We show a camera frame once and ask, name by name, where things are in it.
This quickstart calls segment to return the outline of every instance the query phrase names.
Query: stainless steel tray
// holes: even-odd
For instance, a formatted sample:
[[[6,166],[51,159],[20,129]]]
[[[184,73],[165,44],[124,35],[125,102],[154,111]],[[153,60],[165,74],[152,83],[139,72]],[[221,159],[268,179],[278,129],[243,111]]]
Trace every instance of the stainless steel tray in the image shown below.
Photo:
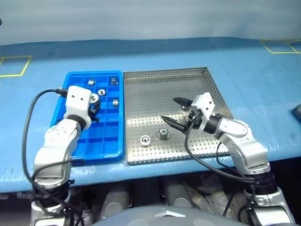
[[[127,162],[129,164],[174,161],[188,158],[184,148],[184,134],[164,123],[160,116],[182,120],[189,111],[173,101],[173,97],[194,99],[197,94],[210,92],[215,113],[233,118],[206,67],[162,71],[125,72],[125,123],[127,138]],[[169,131],[169,139],[158,137],[160,128]],[[148,147],[140,145],[142,135],[150,136]],[[209,134],[190,135],[189,147],[199,157],[215,155],[219,141]],[[228,150],[221,145],[219,155]]]

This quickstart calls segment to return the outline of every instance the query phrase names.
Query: black cable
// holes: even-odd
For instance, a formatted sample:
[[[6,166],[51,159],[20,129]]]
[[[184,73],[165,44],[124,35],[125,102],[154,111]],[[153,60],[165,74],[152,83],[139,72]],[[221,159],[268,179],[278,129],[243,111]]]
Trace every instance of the black cable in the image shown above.
[[[251,205],[252,205],[252,202],[254,202],[255,200],[255,186],[251,185],[251,190],[252,190],[252,195],[250,197],[250,199],[248,200],[248,202],[243,205],[239,210],[238,210],[238,220],[240,222],[241,221],[241,213],[244,211],[244,210],[247,210]]]
[[[223,166],[224,168],[226,168],[228,171],[230,171],[230,172],[232,172],[232,173],[234,173],[234,174],[237,174],[237,175],[239,175],[239,176],[245,178],[245,175],[243,175],[242,173],[238,172],[236,169],[233,169],[233,168],[231,168],[230,166],[227,166],[227,165],[225,165],[225,164],[223,164],[223,163],[220,162],[220,160],[219,160],[219,158],[218,158],[218,149],[220,148],[221,144],[222,144],[222,143],[220,142],[220,143],[217,145],[217,147],[216,147],[216,161],[217,161],[217,163],[220,164],[221,166]]]
[[[230,205],[231,205],[231,203],[232,203],[232,200],[234,199],[235,194],[236,194],[236,192],[239,190],[239,188],[240,188],[240,186],[236,186],[236,188],[234,189],[234,192],[231,194],[231,196],[230,196],[230,198],[229,198],[229,200],[228,200],[228,202],[227,202],[227,205],[226,205],[226,207],[225,207],[225,210],[224,210],[224,212],[222,213],[222,216],[223,216],[223,217],[225,217],[225,216],[227,215],[227,212],[228,212],[228,210],[229,210],[229,208],[230,208]]]
[[[59,198],[56,198],[56,197],[53,197],[51,196],[50,193],[48,193],[43,187],[39,186],[35,181],[34,179],[29,175],[29,172],[28,172],[28,169],[27,169],[27,162],[26,162],[26,143],[27,143],[27,134],[28,134],[28,128],[29,128],[29,123],[30,123],[30,119],[31,119],[31,116],[32,116],[32,112],[33,112],[33,108],[37,102],[37,100],[42,96],[44,95],[45,93],[49,93],[49,92],[56,92],[56,93],[61,93],[62,92],[62,89],[47,89],[47,90],[44,90],[42,92],[40,92],[33,100],[32,100],[32,103],[29,107],[29,110],[28,110],[28,114],[27,114],[27,117],[26,117],[26,120],[25,120],[25,126],[24,126],[24,130],[23,130],[23,139],[22,139],[22,163],[23,163],[23,171],[24,171],[24,174],[26,176],[26,178],[29,180],[29,182],[32,184],[33,186],[33,194],[35,196],[35,198],[37,198],[36,196],[36,193],[35,193],[35,189],[38,190],[40,193],[42,193],[43,195],[49,197],[52,201],[58,203],[58,204],[62,204],[63,206],[73,210],[73,212],[75,212],[78,217],[79,217],[79,220],[77,222],[77,225],[78,223],[80,222],[82,226],[84,226],[84,221],[83,221],[83,218],[82,218],[82,212],[79,211],[76,207],[74,207],[73,205],[69,204],[69,203],[66,203],[65,201],[59,199]],[[55,164],[65,164],[66,162],[57,162]],[[49,212],[47,211],[47,209],[40,203],[39,201],[39,197],[37,198],[36,200],[37,204],[39,205],[39,207],[47,214],[51,215],[51,216],[57,216],[57,217],[62,217],[62,216],[66,216],[68,213],[53,213],[53,212]]]
[[[234,176],[232,174],[226,173],[226,172],[224,172],[220,169],[217,169],[217,168],[205,163],[204,161],[200,160],[197,156],[195,156],[190,151],[190,149],[188,148],[188,139],[189,139],[189,135],[190,135],[190,132],[191,132],[193,126],[194,126],[194,123],[192,122],[191,125],[188,128],[188,131],[187,131],[187,134],[186,134],[186,137],[185,137],[185,142],[184,142],[185,149],[186,149],[187,153],[191,156],[191,158],[193,158],[194,160],[196,160],[201,165],[205,166],[206,168],[210,169],[211,171],[213,171],[213,172],[215,172],[215,173],[217,173],[217,174],[219,174],[223,177],[226,177],[226,178],[229,178],[231,180],[235,180],[235,181],[238,181],[238,182],[241,182],[241,183],[248,183],[248,184],[256,183],[254,178],[250,178],[250,177],[246,177],[246,176],[244,176],[244,177]]]

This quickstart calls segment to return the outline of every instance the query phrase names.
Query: white robotic arm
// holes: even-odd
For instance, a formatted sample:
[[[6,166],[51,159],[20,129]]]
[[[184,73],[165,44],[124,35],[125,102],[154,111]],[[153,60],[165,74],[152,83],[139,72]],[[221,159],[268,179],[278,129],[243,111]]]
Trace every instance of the white robotic arm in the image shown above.
[[[91,114],[90,103],[95,103]],[[39,149],[34,160],[35,182],[48,193],[68,203],[70,199],[70,173],[73,151],[77,148],[77,141],[82,130],[91,125],[91,118],[99,109],[99,97],[90,90],[78,86],[70,86],[66,99],[66,113],[64,119],[49,128],[45,134],[45,142]],[[67,161],[42,169],[49,164]],[[69,225],[70,218],[66,216],[53,216],[49,212],[60,214],[65,211],[65,206],[51,199],[32,202],[32,226],[64,226]]]
[[[255,196],[248,213],[254,225],[294,223],[283,193],[277,187],[274,175],[270,172],[268,151],[253,137],[251,128],[242,121],[227,119],[222,115],[212,115],[215,105],[210,93],[197,95],[193,101],[179,97],[174,98],[174,101],[184,107],[191,107],[192,111],[185,124],[162,116],[167,124],[184,134],[190,133],[190,126],[200,132],[212,134],[228,148],[237,171],[242,176],[253,179]],[[248,199],[252,197],[251,193],[250,189],[245,190]]]

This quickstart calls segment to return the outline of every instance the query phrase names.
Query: blue tablecloth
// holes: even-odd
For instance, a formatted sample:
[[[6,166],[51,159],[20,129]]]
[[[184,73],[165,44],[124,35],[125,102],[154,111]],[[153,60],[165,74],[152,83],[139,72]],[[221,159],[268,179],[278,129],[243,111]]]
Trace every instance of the blue tablecloth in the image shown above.
[[[33,97],[62,86],[71,71],[145,71],[208,67],[233,116],[248,123],[269,150],[269,160],[301,156],[301,54],[272,54],[258,40],[92,40],[0,46],[0,57],[32,55],[22,77],[0,77],[0,192],[30,190],[21,161],[25,117]],[[0,76],[20,73],[24,60],[4,59]],[[57,95],[37,103],[29,129],[30,171],[49,128]],[[229,157],[222,160],[233,165]],[[214,159],[206,161],[217,166]],[[116,163],[73,167],[75,185],[202,171],[193,160],[129,166]]]

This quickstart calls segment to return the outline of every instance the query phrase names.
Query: metal bearing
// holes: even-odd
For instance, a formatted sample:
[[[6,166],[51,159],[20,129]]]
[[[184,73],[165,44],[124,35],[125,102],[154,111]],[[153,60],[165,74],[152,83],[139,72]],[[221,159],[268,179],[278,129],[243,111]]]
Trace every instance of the metal bearing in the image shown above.
[[[93,86],[95,84],[95,79],[89,79],[88,85]]]
[[[92,93],[90,97],[90,104],[95,104],[99,100],[99,96],[96,93]]]
[[[169,137],[169,132],[167,129],[159,129],[159,139],[167,140]]]
[[[118,81],[116,78],[111,78],[111,85],[112,86],[117,86],[118,85]]]
[[[105,89],[99,89],[97,93],[100,96],[104,96],[105,95]]]
[[[140,137],[141,146],[147,147],[151,144],[151,138],[147,135],[143,135]]]

